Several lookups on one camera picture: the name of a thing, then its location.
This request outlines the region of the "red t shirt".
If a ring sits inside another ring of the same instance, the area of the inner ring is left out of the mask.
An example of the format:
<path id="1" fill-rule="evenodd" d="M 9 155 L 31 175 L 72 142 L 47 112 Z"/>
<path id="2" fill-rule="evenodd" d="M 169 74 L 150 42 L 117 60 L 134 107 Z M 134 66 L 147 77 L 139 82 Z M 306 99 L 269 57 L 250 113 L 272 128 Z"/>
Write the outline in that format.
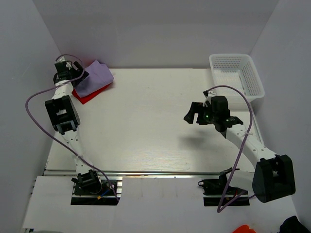
<path id="1" fill-rule="evenodd" d="M 106 90 L 111 84 L 107 85 L 106 87 L 103 87 L 101 88 L 100 90 L 96 91 L 95 93 L 93 94 L 90 94 L 89 96 L 87 97 L 84 97 L 84 98 L 80 98 L 78 97 L 76 91 L 73 89 L 72 91 L 72 95 L 77 98 L 77 100 L 81 103 L 81 104 L 85 104 L 87 103 L 88 101 L 92 100 L 93 98 L 95 98 L 97 95 L 99 95 L 101 92 L 103 92 L 104 90 Z"/>

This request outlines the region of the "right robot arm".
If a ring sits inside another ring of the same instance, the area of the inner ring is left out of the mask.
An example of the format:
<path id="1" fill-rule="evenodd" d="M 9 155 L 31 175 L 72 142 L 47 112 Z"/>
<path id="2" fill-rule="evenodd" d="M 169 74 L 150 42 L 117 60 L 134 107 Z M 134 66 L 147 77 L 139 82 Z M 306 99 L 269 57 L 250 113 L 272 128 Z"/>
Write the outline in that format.
<path id="1" fill-rule="evenodd" d="M 246 156 L 255 169 L 251 188 L 259 201 L 267 203 L 296 192 L 291 158 L 276 154 L 252 136 L 242 120 L 231 115 L 226 97 L 207 97 L 205 102 L 192 102 L 184 120 L 188 124 L 213 125 Z"/>

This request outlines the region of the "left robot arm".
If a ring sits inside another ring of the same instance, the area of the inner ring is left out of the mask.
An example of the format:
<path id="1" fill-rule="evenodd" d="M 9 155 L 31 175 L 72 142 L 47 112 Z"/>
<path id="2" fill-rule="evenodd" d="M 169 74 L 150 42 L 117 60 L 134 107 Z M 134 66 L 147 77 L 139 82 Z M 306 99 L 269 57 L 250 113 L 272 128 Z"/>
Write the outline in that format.
<path id="1" fill-rule="evenodd" d="M 61 135 L 66 146 L 73 150 L 72 157 L 75 164 L 76 178 L 72 181 L 83 191 L 97 194 L 102 190 L 103 182 L 90 166 L 81 161 L 84 158 L 78 127 L 80 118 L 71 100 L 76 78 L 82 74 L 83 68 L 78 62 L 71 62 L 65 57 L 55 62 L 56 74 L 53 82 L 57 87 L 53 97 L 45 101 L 45 107 L 56 132 Z"/>

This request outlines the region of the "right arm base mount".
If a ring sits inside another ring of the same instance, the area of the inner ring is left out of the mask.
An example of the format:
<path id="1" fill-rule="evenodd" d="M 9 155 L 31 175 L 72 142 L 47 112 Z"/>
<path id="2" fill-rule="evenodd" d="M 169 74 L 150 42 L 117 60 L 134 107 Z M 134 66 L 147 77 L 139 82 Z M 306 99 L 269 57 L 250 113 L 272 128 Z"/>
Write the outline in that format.
<path id="1" fill-rule="evenodd" d="M 198 182 L 198 186 L 203 189 L 203 200 L 205 207 L 218 206 L 223 190 L 227 183 L 227 174 L 232 171 L 232 168 L 224 170 L 220 173 L 217 179 L 203 179 Z M 230 200 L 236 197 L 239 193 L 244 192 L 236 201 L 230 206 L 249 206 L 248 192 L 237 187 L 229 186 L 223 204 L 227 204 Z"/>

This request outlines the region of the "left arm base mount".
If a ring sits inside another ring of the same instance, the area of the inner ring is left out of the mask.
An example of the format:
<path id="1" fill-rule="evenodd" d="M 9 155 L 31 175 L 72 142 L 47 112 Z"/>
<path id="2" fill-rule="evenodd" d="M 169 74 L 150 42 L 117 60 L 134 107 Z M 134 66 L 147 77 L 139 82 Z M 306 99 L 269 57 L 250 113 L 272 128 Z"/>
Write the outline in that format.
<path id="1" fill-rule="evenodd" d="M 101 184 L 95 191 L 86 191 L 77 184 L 73 186 L 70 204 L 72 206 L 116 206 L 116 199 L 113 190 L 118 198 L 121 198 L 121 181 L 111 180 L 109 185 L 107 180 L 101 180 Z"/>

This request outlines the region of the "purple t shirt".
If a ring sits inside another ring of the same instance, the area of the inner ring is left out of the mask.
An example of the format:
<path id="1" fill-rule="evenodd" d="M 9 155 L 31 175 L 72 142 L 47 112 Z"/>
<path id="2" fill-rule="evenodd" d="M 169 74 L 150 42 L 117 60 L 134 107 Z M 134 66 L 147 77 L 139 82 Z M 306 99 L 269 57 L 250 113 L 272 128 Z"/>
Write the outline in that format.
<path id="1" fill-rule="evenodd" d="M 74 88 L 80 98 L 87 97 L 114 81 L 114 76 L 107 65 L 98 60 L 90 64 L 85 71 L 88 73 L 87 77 Z"/>

